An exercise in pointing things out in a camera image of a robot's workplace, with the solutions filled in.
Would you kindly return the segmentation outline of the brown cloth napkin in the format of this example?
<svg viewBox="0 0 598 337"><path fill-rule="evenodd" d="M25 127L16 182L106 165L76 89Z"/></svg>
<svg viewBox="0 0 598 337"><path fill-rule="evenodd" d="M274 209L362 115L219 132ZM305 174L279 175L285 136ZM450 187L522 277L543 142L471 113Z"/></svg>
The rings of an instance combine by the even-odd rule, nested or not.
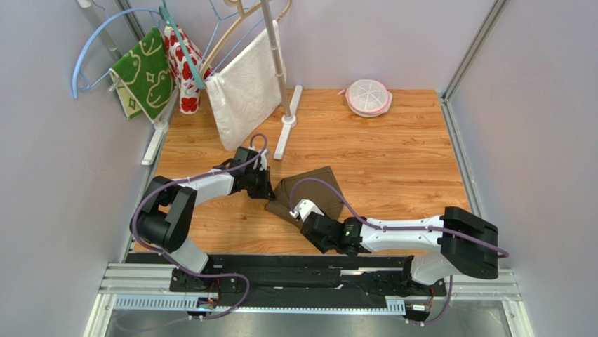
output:
<svg viewBox="0 0 598 337"><path fill-rule="evenodd" d="M267 202L265 210L274 214L276 217L294 225L300 229L303 225L301 220L295 220L291 215L290 196L295 185L302 179L316 178L324 181L332 186L339 193L340 186L335 178L333 170L330 166L317 168L312 171L304 172L295 176L283 178L274 189L276 199ZM302 199L309 199L313 201L326 215L334 220L339 219L340 214L344 208L340 197L337 196L329 187L323 183L315 181L306 181L299 184L293 194L293 202L296 205Z"/></svg>

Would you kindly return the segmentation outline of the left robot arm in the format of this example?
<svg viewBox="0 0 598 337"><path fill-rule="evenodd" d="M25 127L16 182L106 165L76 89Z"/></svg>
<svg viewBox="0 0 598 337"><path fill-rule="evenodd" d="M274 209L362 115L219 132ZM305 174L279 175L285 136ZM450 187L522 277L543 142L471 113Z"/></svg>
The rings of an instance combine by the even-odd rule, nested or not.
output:
<svg viewBox="0 0 598 337"><path fill-rule="evenodd" d="M145 248L164 254L186 273L199 275L209 257L189 237L194 208L241 191L246 191L251 199L276 198L266 148L238 147L233 158L197 176L153 178L133 213L129 229Z"/></svg>

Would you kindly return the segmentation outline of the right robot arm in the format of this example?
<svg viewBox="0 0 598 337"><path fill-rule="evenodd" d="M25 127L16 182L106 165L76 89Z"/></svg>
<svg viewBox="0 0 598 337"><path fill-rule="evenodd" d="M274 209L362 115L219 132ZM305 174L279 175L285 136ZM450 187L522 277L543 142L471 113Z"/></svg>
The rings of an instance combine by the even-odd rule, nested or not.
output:
<svg viewBox="0 0 598 337"><path fill-rule="evenodd" d="M406 282L430 286L452 275L498 277L498 228L465 209L448 206L443 214L420 220L332 219L310 200L291 212L301 234L319 251L347 256L415 250L403 267Z"/></svg>

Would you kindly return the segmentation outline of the metal drying rack stand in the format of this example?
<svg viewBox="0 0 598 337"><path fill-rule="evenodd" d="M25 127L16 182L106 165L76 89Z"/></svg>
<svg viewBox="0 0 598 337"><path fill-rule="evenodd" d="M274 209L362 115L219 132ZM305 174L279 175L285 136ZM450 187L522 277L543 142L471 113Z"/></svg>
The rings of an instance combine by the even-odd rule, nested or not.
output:
<svg viewBox="0 0 598 337"><path fill-rule="evenodd" d="M265 27L269 38L270 50L275 68L275 77L277 78L279 95L281 98L281 106L284 110L284 115L281 118L282 129L273 154L273 158L275 160L282 160L284 158L285 151L291 136L291 131L298 123L296 114L298 111L298 104L303 94L303 87L301 85L297 85L294 88L292 98L288 98L286 75L284 73L279 39L277 38L277 33L274 28L274 20L270 9L270 1L261 0L260 7L262 8Z"/></svg>

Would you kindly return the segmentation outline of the white towel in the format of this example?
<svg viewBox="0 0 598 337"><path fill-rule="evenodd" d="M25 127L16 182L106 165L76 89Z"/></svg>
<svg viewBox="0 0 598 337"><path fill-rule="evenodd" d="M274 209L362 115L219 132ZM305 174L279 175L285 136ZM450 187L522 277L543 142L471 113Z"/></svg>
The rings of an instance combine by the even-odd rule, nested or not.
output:
<svg viewBox="0 0 598 337"><path fill-rule="evenodd" d="M232 152L281 104L267 30L205 85L220 142Z"/></svg>

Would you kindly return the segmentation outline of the red white patterned cloth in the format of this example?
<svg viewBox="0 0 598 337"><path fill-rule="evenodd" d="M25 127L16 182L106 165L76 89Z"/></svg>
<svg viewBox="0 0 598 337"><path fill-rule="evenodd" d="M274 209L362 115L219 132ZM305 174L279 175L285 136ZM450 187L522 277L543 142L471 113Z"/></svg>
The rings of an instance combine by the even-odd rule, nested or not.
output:
<svg viewBox="0 0 598 337"><path fill-rule="evenodd" d="M171 76L179 90L179 110L183 114L195 114L201 105L201 94L182 48L187 49L187 53L197 69L199 69L198 62L202 60L204 55L180 26L177 26L177 30L182 42L178 40L175 30L171 26L165 26L164 28L166 59Z"/></svg>

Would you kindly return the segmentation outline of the white pink lidded container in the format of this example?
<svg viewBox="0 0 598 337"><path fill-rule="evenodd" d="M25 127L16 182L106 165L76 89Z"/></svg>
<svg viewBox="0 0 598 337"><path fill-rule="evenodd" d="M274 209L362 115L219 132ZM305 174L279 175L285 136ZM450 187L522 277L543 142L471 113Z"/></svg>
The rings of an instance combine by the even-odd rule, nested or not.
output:
<svg viewBox="0 0 598 337"><path fill-rule="evenodd" d="M345 92L349 109L360 117L372 118L389 111L393 96L385 85L373 79L360 79Z"/></svg>

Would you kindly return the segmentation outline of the green patterned towel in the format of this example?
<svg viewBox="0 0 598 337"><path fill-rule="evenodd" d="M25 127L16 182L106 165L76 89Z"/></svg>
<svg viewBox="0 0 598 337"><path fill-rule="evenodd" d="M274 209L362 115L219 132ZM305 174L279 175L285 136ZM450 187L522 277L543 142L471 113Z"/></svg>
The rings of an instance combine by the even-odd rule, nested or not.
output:
<svg viewBox="0 0 598 337"><path fill-rule="evenodd" d="M160 117L171 101L175 83L168 67L164 38L153 27L109 69L125 117Z"/></svg>

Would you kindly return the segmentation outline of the beige wooden hanger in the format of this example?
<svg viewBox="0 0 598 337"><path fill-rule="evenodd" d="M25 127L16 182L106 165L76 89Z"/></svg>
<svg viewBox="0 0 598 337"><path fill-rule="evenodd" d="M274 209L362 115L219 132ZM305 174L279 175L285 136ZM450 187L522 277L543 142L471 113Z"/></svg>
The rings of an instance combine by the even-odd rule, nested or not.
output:
<svg viewBox="0 0 598 337"><path fill-rule="evenodd" d="M209 67L211 67L212 70L217 70L217 68L228 58L228 55L237 47L237 45L235 45L226 56L222 57L218 65L213 65L213 61L218 56L222 48L228 43L228 41L233 37L235 32L243 25L243 23L247 21L254 13L261 12L263 17L262 21L265 23L266 28L273 28L272 22L274 20L276 20L277 22L281 21L289 12L293 2L291 0L285 1L285 6L276 18L273 18L272 16L272 10L270 7L272 1L256 1L252 6L245 6L243 1L225 0L223 1L223 3L226 5L226 7L232 8L234 12L231 15L224 17L218 13L218 10L216 9L215 5L211 5L213 12L215 13L215 16L217 18L217 25L214 29L213 36L211 37L208 46L206 47L206 53L204 54L202 61L200 62L201 70L199 72L201 73L201 75L203 75ZM220 39L216 41L215 35L220 30L220 24L229 19L234 19L234 21L224 31Z"/></svg>

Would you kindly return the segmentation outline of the teal hanger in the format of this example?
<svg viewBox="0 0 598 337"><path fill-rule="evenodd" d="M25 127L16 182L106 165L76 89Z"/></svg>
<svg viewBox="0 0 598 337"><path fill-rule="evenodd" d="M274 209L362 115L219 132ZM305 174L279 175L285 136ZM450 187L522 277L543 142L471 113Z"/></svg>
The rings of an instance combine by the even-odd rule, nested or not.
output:
<svg viewBox="0 0 598 337"><path fill-rule="evenodd" d="M200 74L200 71L197 69L197 67L193 63L191 55L190 55L189 51L187 50L187 46L185 45L185 41L178 29L178 24L176 23L176 21L174 20L174 18L172 17L172 15L170 13L170 11L168 10L168 5L167 5L166 0L162 0L162 5L159 7L159 13L162 16L162 18L164 19L164 21L166 22L166 24L173 28L175 37L181 46L182 53L183 53L183 55L187 61L187 64L190 68L190 72L192 73L192 79L195 81L195 88L198 90L205 89L203 77Z"/></svg>

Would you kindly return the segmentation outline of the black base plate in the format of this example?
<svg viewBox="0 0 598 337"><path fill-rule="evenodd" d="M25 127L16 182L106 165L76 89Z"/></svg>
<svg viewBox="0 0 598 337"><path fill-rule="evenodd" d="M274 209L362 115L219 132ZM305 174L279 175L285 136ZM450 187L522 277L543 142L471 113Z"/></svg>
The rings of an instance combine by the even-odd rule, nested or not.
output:
<svg viewBox="0 0 598 337"><path fill-rule="evenodd" d="M444 299L455 291L446 281L417 285L403 274L406 256L214 254L204 274L171 269L167 289L198 293L196 307L381 309L386 297Z"/></svg>

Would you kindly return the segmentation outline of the aluminium frame rail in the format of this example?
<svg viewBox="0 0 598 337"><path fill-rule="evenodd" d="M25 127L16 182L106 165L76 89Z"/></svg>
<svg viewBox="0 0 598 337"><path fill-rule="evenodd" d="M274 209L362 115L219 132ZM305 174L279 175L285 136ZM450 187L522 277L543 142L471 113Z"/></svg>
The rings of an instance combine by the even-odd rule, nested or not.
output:
<svg viewBox="0 0 598 337"><path fill-rule="evenodd" d="M468 70L471 68L477 55L484 46L485 41L488 39L509 2L509 0L495 0L492 3L492 6L486 14L481 26L477 30L456 71L441 95L442 101L444 103L448 103L456 94Z"/></svg>

